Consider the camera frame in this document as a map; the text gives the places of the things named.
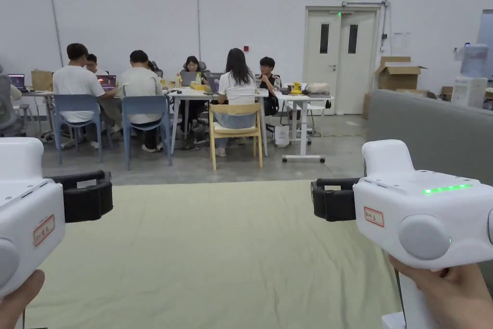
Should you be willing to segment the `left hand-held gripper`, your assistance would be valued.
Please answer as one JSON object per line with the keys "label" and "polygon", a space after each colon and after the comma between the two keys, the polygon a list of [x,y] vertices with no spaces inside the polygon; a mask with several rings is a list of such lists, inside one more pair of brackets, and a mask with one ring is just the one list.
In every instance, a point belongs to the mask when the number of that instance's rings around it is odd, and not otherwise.
{"label": "left hand-held gripper", "polygon": [[0,295],[17,290],[61,243],[67,223],[97,221],[113,209],[103,170],[43,177],[44,146],[0,140]]}

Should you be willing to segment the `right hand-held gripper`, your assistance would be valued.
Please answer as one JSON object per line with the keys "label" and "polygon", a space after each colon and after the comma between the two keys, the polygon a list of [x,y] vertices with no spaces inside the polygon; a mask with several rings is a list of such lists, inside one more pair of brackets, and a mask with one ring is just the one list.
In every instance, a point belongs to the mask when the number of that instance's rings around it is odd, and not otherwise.
{"label": "right hand-held gripper", "polygon": [[440,270],[493,257],[493,189],[479,180],[416,170],[400,140],[362,147],[366,176],[311,184],[314,214],[355,220],[359,231],[396,260]]}

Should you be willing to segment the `person's left hand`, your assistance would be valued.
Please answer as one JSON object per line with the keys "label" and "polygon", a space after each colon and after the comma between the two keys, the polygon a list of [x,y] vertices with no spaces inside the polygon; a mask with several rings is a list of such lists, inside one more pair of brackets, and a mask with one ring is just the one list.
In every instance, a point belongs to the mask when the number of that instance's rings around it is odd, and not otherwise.
{"label": "person's left hand", "polygon": [[14,292],[7,295],[0,303],[0,328],[14,329],[21,314],[36,298],[45,281],[42,270],[36,270]]}

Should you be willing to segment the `person's right hand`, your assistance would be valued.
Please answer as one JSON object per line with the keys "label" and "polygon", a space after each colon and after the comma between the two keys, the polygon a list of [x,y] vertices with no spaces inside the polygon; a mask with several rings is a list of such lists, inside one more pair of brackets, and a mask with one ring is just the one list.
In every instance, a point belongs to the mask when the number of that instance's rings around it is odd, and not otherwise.
{"label": "person's right hand", "polygon": [[388,256],[390,264],[421,290],[427,307],[442,329],[491,329],[493,301],[477,264],[438,272],[415,269]]}

